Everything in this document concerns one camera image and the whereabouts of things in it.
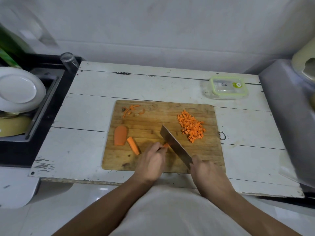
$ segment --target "wooden cutting board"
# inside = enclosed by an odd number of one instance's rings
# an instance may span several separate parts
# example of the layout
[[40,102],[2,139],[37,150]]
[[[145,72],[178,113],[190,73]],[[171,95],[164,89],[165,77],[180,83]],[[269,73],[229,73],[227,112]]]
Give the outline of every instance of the wooden cutting board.
[[[128,108],[130,105],[140,105],[140,107],[136,107],[136,110],[132,110],[130,115],[126,115],[123,118],[124,112],[122,108]],[[177,121],[177,114],[180,114],[184,109],[198,121],[204,121],[203,127],[206,129],[206,132],[203,139],[197,139],[194,143],[190,143],[187,136],[182,135],[182,128]],[[124,146],[114,146],[114,130],[117,126],[126,126],[128,137],[132,137],[140,152],[144,152],[146,147],[152,142],[165,143],[160,135],[162,124],[171,131],[172,135],[176,137],[191,156],[197,154],[203,160],[212,160],[225,171],[218,126],[212,105],[128,100],[116,101],[102,168],[105,170],[135,170],[138,158],[141,156],[141,154],[136,156],[127,142]],[[166,153],[164,172],[188,173],[185,164],[171,148]]]

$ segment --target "metal ring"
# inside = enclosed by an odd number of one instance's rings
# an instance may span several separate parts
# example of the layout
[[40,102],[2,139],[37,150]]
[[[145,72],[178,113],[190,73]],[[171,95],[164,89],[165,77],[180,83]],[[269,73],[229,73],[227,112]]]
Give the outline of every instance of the metal ring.
[[219,137],[220,137],[220,140],[222,140],[222,141],[224,141],[226,139],[226,135],[222,131],[219,132]]

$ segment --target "hand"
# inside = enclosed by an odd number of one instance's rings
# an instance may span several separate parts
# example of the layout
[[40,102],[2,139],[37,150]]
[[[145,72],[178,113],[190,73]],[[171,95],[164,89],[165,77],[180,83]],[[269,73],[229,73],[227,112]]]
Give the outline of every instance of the hand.
[[166,151],[167,147],[159,142],[148,146],[138,160],[133,178],[153,184],[164,170]]
[[200,194],[217,205],[220,200],[234,196],[231,182],[221,167],[211,161],[202,161],[199,156],[192,157],[190,174]]

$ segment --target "cleaver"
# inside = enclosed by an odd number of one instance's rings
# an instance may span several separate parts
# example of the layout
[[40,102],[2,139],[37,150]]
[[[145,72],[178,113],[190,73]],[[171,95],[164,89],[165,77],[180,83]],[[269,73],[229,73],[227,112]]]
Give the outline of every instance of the cleaver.
[[182,147],[182,145],[176,140],[175,137],[171,134],[167,128],[162,125],[162,128],[160,130],[160,135],[163,137],[163,139],[169,144],[171,149],[178,155],[178,157],[185,163],[185,165],[190,170],[189,163],[192,163],[192,158],[188,154],[188,152]]

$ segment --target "black countertop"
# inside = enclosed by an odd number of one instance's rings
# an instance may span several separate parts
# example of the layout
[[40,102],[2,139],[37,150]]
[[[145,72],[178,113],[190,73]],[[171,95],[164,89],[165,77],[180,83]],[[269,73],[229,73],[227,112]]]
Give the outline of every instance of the black countertop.
[[23,66],[26,71],[33,68],[48,68],[64,69],[65,72],[30,142],[0,142],[0,166],[26,168],[32,166],[75,77],[75,74],[67,71],[59,56],[38,54],[28,56],[31,64]]

